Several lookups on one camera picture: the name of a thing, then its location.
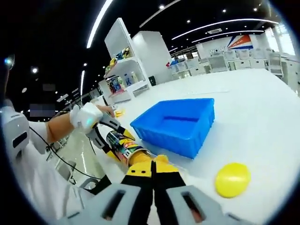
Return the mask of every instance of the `window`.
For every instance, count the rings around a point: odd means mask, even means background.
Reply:
[[[279,52],[279,49],[278,49],[278,45],[277,45],[277,42],[276,42],[276,39],[274,37],[274,33],[272,31],[272,28],[268,28],[266,29],[266,36],[267,36],[267,40],[268,40],[268,43],[270,45],[270,48],[276,52]]]
[[[278,35],[279,35],[279,41],[280,41],[281,46],[282,46],[282,51],[284,53],[288,53],[290,55],[295,55],[293,43],[292,43],[291,37],[288,33],[288,30],[287,30],[286,26],[283,23],[280,23],[276,27],[276,30],[277,30]]]

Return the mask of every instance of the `toy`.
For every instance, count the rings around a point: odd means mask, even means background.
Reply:
[[[129,58],[129,57],[131,57],[130,48],[129,47],[124,48],[123,51],[122,51],[122,58],[126,59],[126,58]]]
[[[125,76],[126,85],[130,86],[132,84],[132,80],[127,74],[125,74],[124,76]]]
[[[109,67],[112,69],[117,64],[117,59],[112,58],[112,60],[109,62]]]
[[[250,180],[251,174],[245,165],[230,163],[217,173],[216,191],[224,198],[233,198],[246,190]]]

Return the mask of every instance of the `cable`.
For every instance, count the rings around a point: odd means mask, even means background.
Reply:
[[[76,169],[74,166],[72,166],[72,165],[70,165],[69,163],[67,163],[64,159],[62,159],[54,150],[53,150],[53,148],[45,141],[45,139],[41,136],[41,135],[39,135],[32,127],[30,127],[29,126],[29,128],[34,132],[34,133],[36,133],[46,144],[47,144],[47,146],[52,150],[52,152],[58,157],[58,158],[60,158],[61,159],[61,161],[63,161],[65,164],[67,164],[68,166],[70,166],[70,167],[72,167],[73,169],[75,169],[76,171],[78,171],[79,173],[81,173],[81,174],[83,174],[83,175],[85,175],[85,176],[88,176],[88,177],[91,177],[91,178],[94,178],[94,179],[97,179],[97,180],[101,180],[101,178],[98,178],[98,177],[93,177],[93,176],[90,176],[90,175],[88,175],[88,174],[86,174],[86,173],[84,173],[84,172],[81,172],[80,170],[78,170],[78,169]]]
[[[94,154],[96,155],[96,152],[95,152],[95,150],[94,150],[94,147],[93,147],[93,145],[92,145],[92,142],[90,141],[90,146],[92,147],[92,149],[93,149],[93,152],[94,152]]]

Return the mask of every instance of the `white table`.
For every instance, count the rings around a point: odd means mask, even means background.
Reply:
[[[215,99],[215,121],[194,160],[142,142],[129,125],[158,101],[183,98]],[[182,168],[186,184],[195,185],[218,201],[224,213],[263,224],[285,203],[299,179],[300,99],[265,69],[225,71],[168,82],[119,108],[125,109],[119,121],[137,137],[136,142],[166,154]],[[104,137],[109,131],[100,127]],[[96,153],[109,179],[120,182],[124,177],[120,167],[102,150],[96,149]],[[214,179],[231,162],[247,165],[251,182],[240,196],[225,199],[215,192]]]

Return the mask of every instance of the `colorful packaging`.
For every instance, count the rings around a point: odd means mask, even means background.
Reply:
[[[116,131],[108,133],[106,141],[118,159],[127,166],[131,166],[129,161],[137,152],[143,151],[145,155],[150,155],[142,146],[139,146],[132,139],[125,137]]]

